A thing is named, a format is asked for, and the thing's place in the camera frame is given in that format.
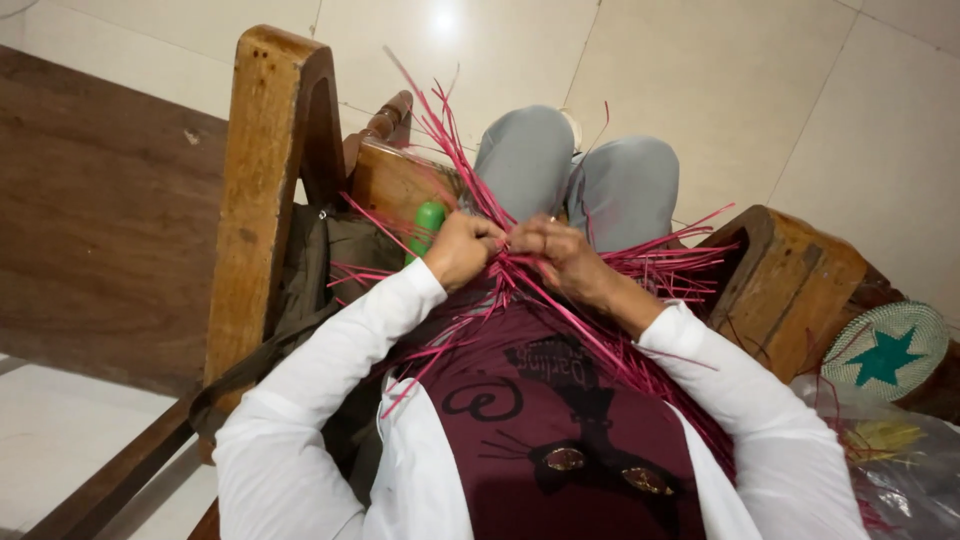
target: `white sleeve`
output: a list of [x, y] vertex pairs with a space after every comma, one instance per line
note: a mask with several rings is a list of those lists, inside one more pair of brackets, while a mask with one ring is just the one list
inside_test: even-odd
[[224, 540], [353, 540], [363, 506], [320, 429], [345, 396], [446, 293], [417, 259], [320, 326], [217, 431]]
[[636, 344], [732, 437], [737, 493], [764, 540], [869, 538], [836, 433], [683, 303], [670, 304]]

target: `pink reed bundle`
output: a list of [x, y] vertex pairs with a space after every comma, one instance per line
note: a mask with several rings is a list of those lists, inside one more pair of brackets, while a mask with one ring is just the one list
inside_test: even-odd
[[[385, 50], [400, 69], [423, 107], [425, 114], [418, 118], [418, 123], [440, 145], [453, 161], [453, 166], [457, 172], [460, 173], [467, 193], [465, 199], [467, 200], [468, 211], [474, 215], [486, 217], [502, 230], [509, 232], [516, 225], [516, 220], [496, 202], [486, 184], [470, 166], [470, 162], [464, 153], [463, 144], [457, 135], [456, 122], [448, 103], [448, 94], [440, 89], [439, 84], [437, 84], [437, 88], [433, 89], [434, 95], [443, 103], [441, 116], [438, 116], [431, 110], [426, 95], [420, 91], [406, 69], [389, 49], [385, 48]], [[436, 184], [439, 196], [444, 199], [450, 208], [460, 206], [454, 195], [446, 190], [439, 181], [433, 178], [429, 180]], [[341, 194], [358, 212], [371, 219], [408, 253], [411, 253], [410, 250], [396, 234], [400, 236], [409, 234], [431, 235], [429, 232], [420, 230], [412, 223], [401, 222], [389, 216], [362, 209], [350, 199], [348, 194]], [[692, 272], [719, 263], [722, 260], [722, 254], [730, 248], [672, 250], [664, 249], [664, 245], [673, 239], [708, 233], [711, 228], [699, 227], [699, 224], [710, 219], [719, 211], [723, 211], [723, 209], [676, 233], [633, 248], [602, 253], [600, 254], [601, 258], [611, 268], [633, 278], [655, 295], [665, 298], [680, 298], [687, 302], [702, 302], [701, 295], [713, 292], [709, 288], [713, 283], [697, 282], [692, 280], [689, 275]], [[595, 356], [599, 368], [606, 370], [627, 387], [644, 394], [659, 396], [682, 412], [703, 437], [721, 467], [724, 468], [728, 476], [733, 478], [732, 445], [729, 437], [716, 422], [694, 403], [655, 362], [644, 356], [631, 343], [631, 338], [625, 332], [591, 320], [577, 307], [574, 309], [579, 313], [574, 313], [565, 305], [572, 305], [571, 303], [561, 303], [556, 300], [543, 285], [540, 273], [537, 271], [537, 266], [540, 264], [544, 264], [544, 262], [527, 256], [511, 255], [507, 251], [500, 252], [490, 261], [477, 280], [477, 282], [483, 282], [484, 284], [493, 283], [485, 298], [473, 306], [465, 307], [457, 313], [450, 314], [451, 324], [449, 328], [442, 332], [443, 335], [447, 336], [442, 345], [422, 348], [416, 353], [406, 356], [403, 360], [419, 359], [424, 361], [425, 364], [420, 369], [420, 373], [425, 372], [444, 353], [471, 342], [458, 334], [467, 324], [476, 320], [486, 321], [497, 310], [505, 309], [511, 302], [531, 302], [541, 308], [555, 309], [580, 334], [584, 345]], [[376, 282], [389, 276], [389, 273], [368, 268], [337, 263], [333, 263], [332, 266], [343, 277], [332, 282], [331, 285], [350, 279], [370, 284], [370, 282]], [[519, 289], [522, 289], [523, 294], [517, 294]], [[703, 367], [704, 369], [714, 369], [706, 365]], [[384, 413], [384, 416], [390, 414], [394, 406], [403, 399], [412, 386], [413, 382], [410, 382], [400, 397]]]

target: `tiled floor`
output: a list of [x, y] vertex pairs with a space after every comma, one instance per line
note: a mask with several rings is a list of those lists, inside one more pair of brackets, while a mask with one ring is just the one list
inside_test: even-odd
[[[382, 45], [425, 85], [459, 63], [452, 106], [473, 150], [497, 115], [532, 103], [571, 107], [589, 144], [606, 101], [600, 142], [655, 135], [680, 156], [678, 224], [770, 204], [847, 238], [960, 326], [955, 0], [40, 0], [0, 20], [0, 43], [226, 118], [235, 40], [260, 22], [333, 46], [345, 133], [401, 87]], [[0, 538], [171, 402], [11, 362]], [[185, 536], [213, 471], [185, 454], [159, 480], [105, 538]]]

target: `green bottle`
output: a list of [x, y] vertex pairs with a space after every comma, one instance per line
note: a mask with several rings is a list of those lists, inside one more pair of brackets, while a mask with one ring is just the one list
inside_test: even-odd
[[[446, 208], [444, 205], [428, 201], [420, 205], [420, 208], [417, 209], [417, 217], [414, 219], [414, 223], [436, 234], [445, 219]], [[417, 257], [423, 257], [423, 254], [426, 253], [426, 250], [430, 249], [430, 244], [432, 243], [433, 240], [431, 238], [426, 234], [420, 233], [414, 234], [407, 240], [407, 247], [410, 248], [410, 251], [417, 254]], [[414, 258], [414, 256], [408, 253], [404, 266], [413, 262]]]

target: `olive green bag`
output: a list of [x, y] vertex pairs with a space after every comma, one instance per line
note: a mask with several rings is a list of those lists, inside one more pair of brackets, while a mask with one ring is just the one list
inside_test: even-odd
[[[212, 442], [227, 420], [227, 414], [215, 406], [220, 398], [263, 380], [337, 312], [334, 298], [349, 304], [366, 292], [356, 280], [327, 287], [331, 260], [398, 271], [403, 251], [370, 220], [349, 214], [334, 217], [314, 207], [294, 205], [276, 311], [271, 317], [277, 321], [276, 328], [269, 339], [194, 399], [189, 421], [201, 437]], [[324, 426], [326, 449], [341, 466], [373, 429], [379, 401], [379, 380], [364, 380]]]

